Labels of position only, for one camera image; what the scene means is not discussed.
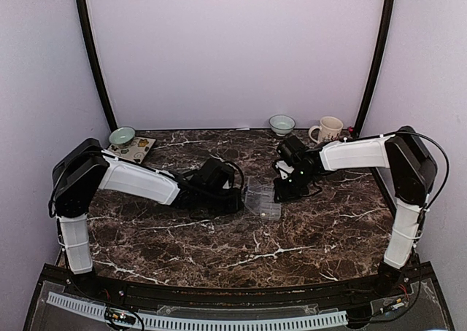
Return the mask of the clear plastic pill organizer box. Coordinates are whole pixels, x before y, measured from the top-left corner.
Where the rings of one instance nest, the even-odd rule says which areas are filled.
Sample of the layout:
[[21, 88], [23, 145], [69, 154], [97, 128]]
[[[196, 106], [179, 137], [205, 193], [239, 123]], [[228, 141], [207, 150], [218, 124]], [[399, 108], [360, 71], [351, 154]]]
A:
[[255, 177], [249, 176], [244, 188], [244, 205], [261, 219], [277, 221], [281, 218], [282, 206], [274, 202], [274, 187], [261, 184]]

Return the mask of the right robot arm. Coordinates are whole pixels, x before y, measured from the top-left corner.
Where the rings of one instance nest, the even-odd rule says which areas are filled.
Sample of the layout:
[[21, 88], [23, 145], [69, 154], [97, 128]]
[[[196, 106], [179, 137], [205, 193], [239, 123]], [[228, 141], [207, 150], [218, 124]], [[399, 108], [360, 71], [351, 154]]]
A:
[[306, 146], [290, 136], [277, 147], [273, 167], [274, 201], [291, 202], [309, 196], [316, 178], [340, 170], [382, 168], [390, 172], [395, 192], [395, 215], [390, 240], [379, 264], [372, 290], [388, 297], [399, 288], [401, 275], [415, 255], [427, 213], [440, 191], [434, 190], [438, 175], [435, 158], [426, 147], [438, 143], [410, 126], [360, 139], [343, 137]]

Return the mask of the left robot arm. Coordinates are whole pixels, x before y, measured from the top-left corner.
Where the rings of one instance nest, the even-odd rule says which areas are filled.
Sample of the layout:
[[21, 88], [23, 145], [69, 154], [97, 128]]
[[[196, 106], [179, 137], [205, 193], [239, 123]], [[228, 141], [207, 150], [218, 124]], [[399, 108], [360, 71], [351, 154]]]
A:
[[243, 209], [242, 187], [234, 184], [241, 170], [233, 163], [208, 159], [200, 168], [177, 173], [125, 160], [88, 138], [53, 169], [48, 211], [57, 218], [61, 245], [74, 286], [87, 299], [96, 299], [103, 284], [93, 271], [88, 235], [90, 203], [99, 190], [111, 190], [153, 200], [177, 209], [206, 207], [221, 214]]

